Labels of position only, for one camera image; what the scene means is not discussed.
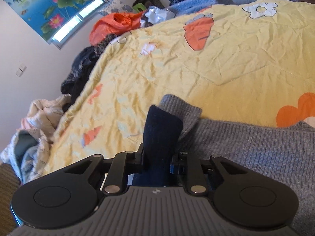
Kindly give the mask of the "grey sweater with navy sleeves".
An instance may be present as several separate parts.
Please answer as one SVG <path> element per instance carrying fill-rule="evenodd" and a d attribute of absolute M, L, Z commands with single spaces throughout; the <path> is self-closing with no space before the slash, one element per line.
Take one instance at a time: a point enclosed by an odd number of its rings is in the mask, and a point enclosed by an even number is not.
<path fill-rule="evenodd" d="M 293 189 L 299 208 L 292 226 L 300 235 L 314 235 L 314 128 L 305 122 L 286 128 L 224 122 L 202 118 L 201 112 L 171 94 L 150 107 L 143 136 L 145 169 L 132 184 L 172 184 L 170 161 L 176 152 L 200 159 L 216 154 Z"/>

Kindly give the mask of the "dark patterned clothes heap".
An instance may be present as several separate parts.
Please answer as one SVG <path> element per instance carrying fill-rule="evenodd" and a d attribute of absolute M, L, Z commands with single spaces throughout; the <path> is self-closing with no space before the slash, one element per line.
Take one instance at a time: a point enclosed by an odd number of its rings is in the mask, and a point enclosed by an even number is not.
<path fill-rule="evenodd" d="M 61 93 L 63 95 L 70 94 L 70 102 L 65 104 L 62 109 L 66 112 L 76 99 L 80 96 L 87 81 L 89 80 L 90 73 L 92 72 L 98 59 L 104 52 L 109 43 L 117 38 L 116 34 L 108 34 L 102 41 L 95 46 L 91 45 L 84 48 L 75 58 L 71 71 L 67 78 L 61 84 Z"/>

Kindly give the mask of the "cream floral blanket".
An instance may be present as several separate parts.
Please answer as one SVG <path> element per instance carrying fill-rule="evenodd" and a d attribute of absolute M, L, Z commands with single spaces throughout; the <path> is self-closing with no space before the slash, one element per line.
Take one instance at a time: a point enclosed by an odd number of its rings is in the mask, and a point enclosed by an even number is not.
<path fill-rule="evenodd" d="M 1 161 L 12 166 L 21 183 L 25 184 L 42 176 L 50 156 L 53 134 L 71 95 L 61 95 L 55 100 L 34 100 L 20 128 L 1 152 Z"/>

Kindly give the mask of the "yellow carrot print quilt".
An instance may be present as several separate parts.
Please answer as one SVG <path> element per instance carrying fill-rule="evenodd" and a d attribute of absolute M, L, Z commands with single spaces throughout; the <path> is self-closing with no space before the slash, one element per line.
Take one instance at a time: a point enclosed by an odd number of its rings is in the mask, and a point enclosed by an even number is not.
<path fill-rule="evenodd" d="M 314 5 L 212 5 L 120 36 L 60 120 L 44 173 L 136 150 L 149 107 L 166 94 L 211 119 L 314 125 Z"/>

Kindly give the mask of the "orange plastic bag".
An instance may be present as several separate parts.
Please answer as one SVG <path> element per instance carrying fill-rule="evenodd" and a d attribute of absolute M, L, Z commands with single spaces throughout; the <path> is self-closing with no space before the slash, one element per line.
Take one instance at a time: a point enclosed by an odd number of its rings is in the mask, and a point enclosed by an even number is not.
<path fill-rule="evenodd" d="M 102 17 L 94 24 L 92 31 L 90 32 L 90 44 L 96 46 L 109 34 L 120 36 L 127 31 L 140 28 L 142 15 L 143 12 L 118 12 L 110 13 Z"/>

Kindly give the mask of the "white crumpled plastic bag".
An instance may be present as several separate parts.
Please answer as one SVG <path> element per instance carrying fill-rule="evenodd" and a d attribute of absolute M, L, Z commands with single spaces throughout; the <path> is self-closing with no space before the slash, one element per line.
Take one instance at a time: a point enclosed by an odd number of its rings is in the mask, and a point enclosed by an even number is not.
<path fill-rule="evenodd" d="M 160 9 L 156 6 L 150 6 L 141 17 L 140 27 L 150 27 L 158 23 L 173 19 L 174 17 L 175 14 L 168 9 Z"/>

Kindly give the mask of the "floral pillow by window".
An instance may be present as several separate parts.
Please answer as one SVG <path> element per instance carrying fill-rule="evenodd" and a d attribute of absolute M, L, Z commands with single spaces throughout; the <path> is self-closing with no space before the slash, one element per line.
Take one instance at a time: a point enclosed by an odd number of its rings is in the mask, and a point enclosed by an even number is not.
<path fill-rule="evenodd" d="M 98 13 L 101 14 L 102 16 L 119 12 L 133 13 L 134 9 L 120 0 L 110 0 L 108 3 L 106 3 L 98 10 Z"/>

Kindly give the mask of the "light blue towel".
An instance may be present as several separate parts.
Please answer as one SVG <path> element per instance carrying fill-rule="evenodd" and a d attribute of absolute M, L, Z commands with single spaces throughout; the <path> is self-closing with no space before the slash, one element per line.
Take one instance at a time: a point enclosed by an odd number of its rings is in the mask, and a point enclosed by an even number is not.
<path fill-rule="evenodd" d="M 169 6 L 167 9 L 178 17 L 184 14 L 196 13 L 216 4 L 235 5 L 233 0 L 185 0 Z"/>

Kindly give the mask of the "white wall switch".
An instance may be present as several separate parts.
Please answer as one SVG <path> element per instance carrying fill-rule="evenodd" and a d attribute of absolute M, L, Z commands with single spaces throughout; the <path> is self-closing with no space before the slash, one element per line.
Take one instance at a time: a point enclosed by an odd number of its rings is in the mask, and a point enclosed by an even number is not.
<path fill-rule="evenodd" d="M 21 63 L 21 65 L 16 70 L 16 75 L 18 77 L 21 77 L 23 75 L 23 73 L 25 72 L 26 68 L 27 68 L 27 66 L 25 64 Z"/>

